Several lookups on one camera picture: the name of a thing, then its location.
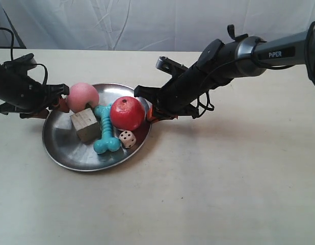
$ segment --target white die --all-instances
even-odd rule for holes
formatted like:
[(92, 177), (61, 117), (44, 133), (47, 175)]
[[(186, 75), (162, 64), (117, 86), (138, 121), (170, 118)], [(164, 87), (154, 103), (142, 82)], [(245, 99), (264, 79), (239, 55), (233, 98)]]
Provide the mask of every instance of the white die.
[(119, 139), (125, 148), (131, 148), (136, 143), (135, 135), (132, 133), (132, 131), (129, 130), (121, 132), (121, 134), (119, 135)]

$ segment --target metal plate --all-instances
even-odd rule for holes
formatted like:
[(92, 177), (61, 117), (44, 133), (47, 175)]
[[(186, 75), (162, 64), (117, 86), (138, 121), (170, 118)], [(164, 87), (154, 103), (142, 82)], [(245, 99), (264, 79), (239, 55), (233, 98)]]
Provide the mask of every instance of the metal plate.
[[(99, 103), (103, 106), (113, 103), (122, 96), (134, 96), (132, 88), (120, 84), (96, 84), (94, 87), (99, 92)], [(137, 99), (143, 104), (145, 113), (147, 113), (148, 102), (143, 98)], [(116, 152), (107, 151), (100, 155), (93, 149), (95, 140), (87, 144), (80, 141), (70, 119), (72, 114), (72, 112), (52, 111), (44, 123), (42, 138), (44, 148), (52, 160), (60, 166), (74, 171), (97, 171), (124, 162), (144, 144), (151, 129), (151, 124), (144, 121), (133, 131), (137, 142), (132, 148), (121, 147)], [(120, 133), (119, 130), (113, 129), (115, 137), (119, 137)]]

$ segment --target toy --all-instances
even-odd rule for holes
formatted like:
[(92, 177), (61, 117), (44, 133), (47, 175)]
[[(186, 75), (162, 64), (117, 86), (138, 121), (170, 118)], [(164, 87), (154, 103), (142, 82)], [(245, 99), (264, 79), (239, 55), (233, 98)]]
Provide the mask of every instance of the toy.
[(86, 108), (86, 104), (93, 108), (98, 106), (99, 94), (92, 85), (77, 83), (70, 87), (66, 102), (72, 112), (78, 113)]
[(75, 113), (70, 118), (81, 142), (88, 142), (100, 137), (100, 124), (90, 108)]
[(119, 130), (133, 131), (145, 119), (145, 110), (142, 103), (130, 96), (118, 98), (110, 110), (111, 123)]
[(132, 131), (123, 131), (119, 135), (119, 139), (125, 148), (131, 148), (136, 143), (136, 137)]
[(102, 138), (95, 141), (94, 150), (98, 154), (103, 154), (107, 150), (116, 152), (121, 147), (120, 140), (112, 136), (112, 124), (110, 121), (110, 109), (111, 105), (108, 106), (96, 106), (94, 114), (101, 119)]

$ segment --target wooden block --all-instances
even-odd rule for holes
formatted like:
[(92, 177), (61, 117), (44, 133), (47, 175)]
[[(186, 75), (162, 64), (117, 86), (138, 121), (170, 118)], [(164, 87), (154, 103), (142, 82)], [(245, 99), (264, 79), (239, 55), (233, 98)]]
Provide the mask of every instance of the wooden block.
[(75, 113), (70, 118), (82, 142), (88, 142), (101, 137), (100, 124), (90, 108)]

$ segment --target plate rim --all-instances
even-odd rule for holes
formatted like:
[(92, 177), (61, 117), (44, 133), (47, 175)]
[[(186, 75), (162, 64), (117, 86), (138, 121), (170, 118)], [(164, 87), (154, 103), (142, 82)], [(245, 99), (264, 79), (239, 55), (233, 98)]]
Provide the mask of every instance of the plate rim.
[[(96, 84), (91, 84), (92, 86), (95, 86), (95, 85), (118, 85), (118, 86), (122, 86), (122, 87), (126, 87), (126, 88), (129, 88), (131, 90), (135, 90), (134, 88), (130, 87), (130, 86), (127, 86), (127, 85), (123, 85), (123, 84), (119, 84), (119, 83), (96, 83)], [(152, 123), (149, 124), (149, 128), (148, 128), (148, 132), (147, 132), (147, 135), (146, 137), (144, 138), (143, 142), (138, 146), (138, 148), (136, 150), (134, 150), (134, 152), (132, 154), (130, 154), (129, 156), (127, 156), (126, 158), (124, 158), (123, 160), (113, 164), (113, 165), (110, 165), (110, 166), (106, 166), (106, 167), (101, 167), (101, 168), (96, 168), (96, 169), (78, 169), (78, 168), (73, 168), (73, 167), (67, 167), (65, 165), (63, 165), (62, 163), (60, 163), (59, 161), (57, 161), (48, 151), (47, 147), (45, 146), (45, 142), (44, 142), (44, 129), (45, 129), (45, 125), (47, 124), (47, 119), (50, 117), (51, 113), (53, 113), (53, 110), (50, 111), (48, 117), (45, 119), (44, 121), (44, 124), (43, 124), (43, 127), (42, 127), (42, 144), (43, 144), (43, 147), (44, 147), (44, 150), (46, 151), (46, 153), (49, 155), (49, 157), (51, 158), (51, 160), (53, 162), (55, 162), (57, 165), (65, 168), (65, 169), (68, 169), (68, 170), (72, 170), (72, 171), (75, 171), (75, 172), (84, 172), (84, 173), (88, 173), (88, 172), (97, 172), (97, 171), (101, 171), (101, 170), (105, 170), (105, 169), (109, 169), (111, 167), (114, 167), (114, 166), (117, 166), (123, 162), (125, 162), (126, 160), (128, 160), (129, 158), (131, 158), (132, 156), (134, 156), (143, 146), (143, 144), (146, 142), (147, 138), (148, 138), (148, 135), (152, 129)]]

